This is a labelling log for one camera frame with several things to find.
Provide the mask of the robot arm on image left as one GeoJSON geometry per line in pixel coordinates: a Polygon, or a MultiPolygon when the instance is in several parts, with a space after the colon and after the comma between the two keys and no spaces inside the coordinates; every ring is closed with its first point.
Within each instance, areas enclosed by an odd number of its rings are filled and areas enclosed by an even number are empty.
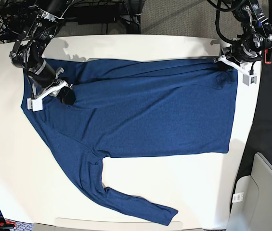
{"type": "Polygon", "coordinates": [[[41,101],[43,94],[56,97],[67,105],[76,101],[73,85],[66,78],[59,78],[64,70],[54,70],[42,57],[61,29],[64,14],[72,3],[71,0],[25,0],[14,14],[21,31],[10,59],[15,67],[22,68],[27,78],[30,103],[41,101]]]}

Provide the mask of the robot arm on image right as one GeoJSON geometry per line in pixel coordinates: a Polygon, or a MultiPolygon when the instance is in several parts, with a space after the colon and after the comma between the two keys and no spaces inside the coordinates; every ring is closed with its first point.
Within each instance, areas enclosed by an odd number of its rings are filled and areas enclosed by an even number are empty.
{"type": "Polygon", "coordinates": [[[272,48],[272,25],[257,0],[231,0],[228,6],[223,0],[208,3],[216,9],[215,28],[219,38],[230,44],[221,49],[221,56],[214,62],[223,62],[241,73],[254,75],[255,62],[262,61],[272,48]],[[220,13],[231,12],[241,23],[243,33],[236,40],[226,38],[220,30],[220,13]]]}

